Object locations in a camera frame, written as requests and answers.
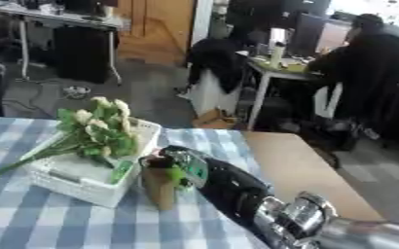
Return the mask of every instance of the computer monitor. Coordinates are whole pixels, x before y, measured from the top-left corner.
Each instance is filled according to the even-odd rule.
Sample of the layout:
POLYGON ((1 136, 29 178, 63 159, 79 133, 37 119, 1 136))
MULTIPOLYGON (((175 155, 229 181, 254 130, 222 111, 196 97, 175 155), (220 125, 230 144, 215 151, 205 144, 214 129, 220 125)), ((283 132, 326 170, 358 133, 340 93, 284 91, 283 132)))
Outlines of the computer monitor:
POLYGON ((317 42, 316 52, 331 51, 343 46, 350 29, 348 22, 328 19, 317 42))
POLYGON ((345 42, 350 23, 303 14, 288 46, 294 55, 314 56, 323 49, 335 49, 345 42))
POLYGON ((322 17, 300 15, 287 51, 298 56, 313 56, 324 24, 325 19, 322 17))

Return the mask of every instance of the checkered tablecloth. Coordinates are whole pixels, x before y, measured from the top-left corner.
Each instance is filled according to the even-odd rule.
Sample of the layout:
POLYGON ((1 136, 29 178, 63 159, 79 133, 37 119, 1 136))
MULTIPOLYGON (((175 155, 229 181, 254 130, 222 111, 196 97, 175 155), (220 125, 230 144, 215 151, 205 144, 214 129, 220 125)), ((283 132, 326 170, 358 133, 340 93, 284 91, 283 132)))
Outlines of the checkered tablecloth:
MULTIPOLYGON (((55 132, 55 122, 0 119, 0 166, 55 132)), ((255 174, 259 166, 239 132, 164 129, 168 143, 206 152, 255 174)), ((20 168, 0 177, 0 248, 265 248, 195 190, 159 212, 137 184, 115 209, 31 186, 20 168)))

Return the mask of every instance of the white flower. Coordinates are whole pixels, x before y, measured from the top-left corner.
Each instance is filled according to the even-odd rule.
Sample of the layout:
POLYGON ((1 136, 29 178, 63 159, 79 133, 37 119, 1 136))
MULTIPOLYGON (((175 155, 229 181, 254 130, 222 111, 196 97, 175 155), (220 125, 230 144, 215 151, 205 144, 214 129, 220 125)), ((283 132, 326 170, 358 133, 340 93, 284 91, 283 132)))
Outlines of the white flower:
POLYGON ((115 99, 115 105, 123 113, 123 119, 130 115, 129 107, 124 101, 115 99))
POLYGON ((105 129, 109 129, 109 125, 107 125, 104 121, 102 120, 96 120, 96 119, 91 119, 88 122, 88 125, 96 125, 100 128, 105 128, 105 129))
POLYGON ((78 110, 75 115, 74 118, 77 120, 78 123, 80 123, 81 125, 86 125, 88 123, 88 121, 92 118, 92 113, 86 111, 86 110, 78 110))
POLYGON ((106 97, 93 97, 91 98, 91 100, 96 101, 98 105, 101 105, 105 108, 112 107, 112 103, 109 100, 107 100, 106 97))
POLYGON ((126 134, 130 134, 131 132, 131 125, 129 123, 128 117, 123 118, 123 130, 126 134))
POLYGON ((98 127, 101 128, 105 128, 105 129, 109 129, 109 126, 101 120, 96 120, 96 119, 92 119, 88 122, 88 125, 86 125, 85 127, 85 132, 91 137, 92 142, 98 142, 96 141, 96 139, 94 138, 94 132, 92 130, 92 126, 91 125, 96 125, 98 127))
POLYGON ((108 147, 108 146, 104 146, 103 148, 102 148, 102 156, 103 157, 109 157, 110 155, 112 154, 112 150, 110 150, 110 147, 108 147))

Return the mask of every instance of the white plastic basket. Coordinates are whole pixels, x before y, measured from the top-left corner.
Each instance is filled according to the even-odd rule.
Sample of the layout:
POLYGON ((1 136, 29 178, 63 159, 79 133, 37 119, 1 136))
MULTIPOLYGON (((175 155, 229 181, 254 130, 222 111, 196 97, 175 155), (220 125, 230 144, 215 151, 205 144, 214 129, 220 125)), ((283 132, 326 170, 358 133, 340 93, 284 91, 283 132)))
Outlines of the white plastic basket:
MULTIPOLYGON (((138 153, 121 160, 130 160, 132 167, 117 184, 107 184, 99 178, 108 177, 110 170, 97 167, 90 160, 81 159, 75 154, 51 157, 36 160, 25 166, 34 185, 47 188, 54 192, 74 196, 94 204, 114 208, 140 173, 137 160, 149 155, 157 148, 162 127, 142 120, 138 120, 139 132, 138 153)), ((31 157, 60 138, 62 133, 42 142, 36 148, 22 156, 22 159, 31 157)))

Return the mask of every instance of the flower stem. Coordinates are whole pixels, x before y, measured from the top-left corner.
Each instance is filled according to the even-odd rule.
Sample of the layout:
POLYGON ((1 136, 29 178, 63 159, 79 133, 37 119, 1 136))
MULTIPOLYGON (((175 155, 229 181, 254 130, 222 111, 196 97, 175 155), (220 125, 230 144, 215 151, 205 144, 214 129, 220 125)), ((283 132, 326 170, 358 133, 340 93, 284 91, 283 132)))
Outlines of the flower stem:
POLYGON ((23 159, 23 160, 19 160, 15 163, 12 163, 8 166, 4 166, 0 168, 0 175, 7 173, 13 169, 16 169, 24 164, 27 164, 29 162, 35 161, 35 160, 41 160, 41 159, 45 159, 45 158, 49 158, 52 156, 58 156, 58 155, 63 155, 63 154, 68 154, 68 153, 72 153, 75 152, 78 146, 70 146, 68 148, 65 149, 61 149, 61 150, 53 150, 51 147, 40 151, 39 153, 35 154, 32 157, 23 159))

